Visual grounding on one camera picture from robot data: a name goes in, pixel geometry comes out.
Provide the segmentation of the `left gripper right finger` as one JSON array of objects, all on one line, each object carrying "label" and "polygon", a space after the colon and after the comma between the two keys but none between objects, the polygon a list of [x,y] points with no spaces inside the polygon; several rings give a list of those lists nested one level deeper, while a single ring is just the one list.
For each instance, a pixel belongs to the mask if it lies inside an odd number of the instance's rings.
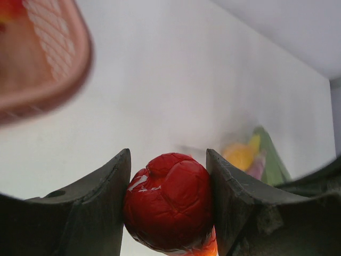
[{"label": "left gripper right finger", "polygon": [[206,151],[219,255],[340,255],[340,159],[267,185]]}]

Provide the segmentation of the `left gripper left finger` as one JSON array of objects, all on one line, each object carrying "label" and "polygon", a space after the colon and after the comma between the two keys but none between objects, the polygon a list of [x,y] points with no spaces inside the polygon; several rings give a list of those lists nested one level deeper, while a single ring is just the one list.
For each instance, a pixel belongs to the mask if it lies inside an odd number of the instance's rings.
[{"label": "left gripper left finger", "polygon": [[45,197],[1,195],[1,255],[120,255],[131,152]]}]

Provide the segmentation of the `green fake lettuce leaf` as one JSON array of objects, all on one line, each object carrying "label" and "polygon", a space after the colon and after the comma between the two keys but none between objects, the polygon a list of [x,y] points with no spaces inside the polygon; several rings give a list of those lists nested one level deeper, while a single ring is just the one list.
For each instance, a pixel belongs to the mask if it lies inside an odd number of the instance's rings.
[{"label": "green fake lettuce leaf", "polygon": [[260,136],[260,150],[266,151],[265,168],[261,181],[270,186],[276,186],[290,181],[291,176],[266,129],[262,126],[257,126],[253,130],[253,135]]}]

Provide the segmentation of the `red orange fake pepper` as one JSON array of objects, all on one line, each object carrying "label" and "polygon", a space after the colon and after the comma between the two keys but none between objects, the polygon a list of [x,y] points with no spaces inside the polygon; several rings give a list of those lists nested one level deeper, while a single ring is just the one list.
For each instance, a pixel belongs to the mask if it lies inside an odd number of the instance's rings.
[{"label": "red orange fake pepper", "polygon": [[124,225],[138,243],[165,255],[217,255],[208,171],[194,158],[166,153],[129,183]]}]

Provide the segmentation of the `clear zip top bag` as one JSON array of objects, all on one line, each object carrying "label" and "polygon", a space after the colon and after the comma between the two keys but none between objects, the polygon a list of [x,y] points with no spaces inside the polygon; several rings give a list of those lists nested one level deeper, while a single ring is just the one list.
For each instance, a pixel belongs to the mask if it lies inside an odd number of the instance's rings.
[{"label": "clear zip top bag", "polygon": [[268,131],[261,125],[245,125],[234,131],[218,135],[213,140],[206,137],[193,142],[177,141],[176,150],[196,159],[204,159],[206,149],[216,150],[230,164],[249,172],[255,164],[262,166],[261,181],[271,186],[287,183],[291,175],[282,161]]}]

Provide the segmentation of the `orange fake fruit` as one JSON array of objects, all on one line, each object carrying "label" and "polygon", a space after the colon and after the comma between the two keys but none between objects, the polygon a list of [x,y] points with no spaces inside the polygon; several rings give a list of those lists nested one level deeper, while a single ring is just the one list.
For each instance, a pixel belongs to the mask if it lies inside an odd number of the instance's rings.
[{"label": "orange fake fruit", "polygon": [[250,147],[243,143],[230,144],[223,150],[222,156],[242,171],[247,171],[255,157]]}]

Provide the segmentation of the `yellow fake chili pepper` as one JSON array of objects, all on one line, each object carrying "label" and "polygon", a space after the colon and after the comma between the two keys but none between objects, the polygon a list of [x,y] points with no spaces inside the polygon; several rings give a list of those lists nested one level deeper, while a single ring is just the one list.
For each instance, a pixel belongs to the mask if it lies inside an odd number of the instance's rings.
[{"label": "yellow fake chili pepper", "polygon": [[258,155],[261,148],[261,136],[254,133],[248,143],[254,155]]}]

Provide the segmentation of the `purple fake eggplant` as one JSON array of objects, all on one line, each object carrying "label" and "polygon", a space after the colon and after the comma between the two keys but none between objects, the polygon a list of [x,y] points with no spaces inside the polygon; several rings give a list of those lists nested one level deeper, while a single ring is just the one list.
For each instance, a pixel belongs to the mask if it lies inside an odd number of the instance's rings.
[{"label": "purple fake eggplant", "polygon": [[266,151],[261,150],[258,155],[256,155],[253,163],[247,169],[247,174],[252,176],[257,180],[261,180],[263,172],[266,166]]}]

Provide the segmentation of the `red fake apple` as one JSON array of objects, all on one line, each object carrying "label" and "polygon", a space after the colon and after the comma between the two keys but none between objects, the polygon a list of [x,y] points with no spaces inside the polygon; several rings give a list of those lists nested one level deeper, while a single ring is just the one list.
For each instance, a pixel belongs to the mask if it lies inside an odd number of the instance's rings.
[{"label": "red fake apple", "polygon": [[5,31],[6,25],[22,16],[25,7],[22,0],[1,0],[1,32]]}]

